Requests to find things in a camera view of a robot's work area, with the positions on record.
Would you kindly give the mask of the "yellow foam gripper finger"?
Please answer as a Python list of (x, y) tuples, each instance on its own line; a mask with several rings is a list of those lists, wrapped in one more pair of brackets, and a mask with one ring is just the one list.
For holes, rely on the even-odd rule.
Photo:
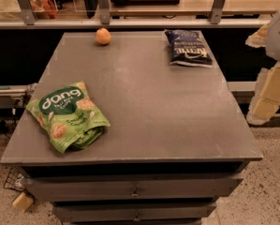
[(266, 46), (266, 37), (268, 31), (268, 24), (262, 25), (257, 32), (253, 33), (247, 38), (245, 44), (253, 48), (261, 48)]
[(258, 74), (255, 94), (249, 105), (246, 120), (252, 125), (268, 122), (280, 108), (280, 62), (263, 68)]

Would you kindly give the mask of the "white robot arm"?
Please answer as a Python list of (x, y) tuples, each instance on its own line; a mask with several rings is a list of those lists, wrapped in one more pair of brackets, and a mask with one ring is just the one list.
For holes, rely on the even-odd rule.
[(258, 74), (255, 94), (249, 105), (246, 119), (251, 125), (263, 125), (280, 108), (280, 9), (272, 19), (248, 37), (246, 45), (263, 47), (267, 56), (276, 61), (270, 68), (263, 68)]

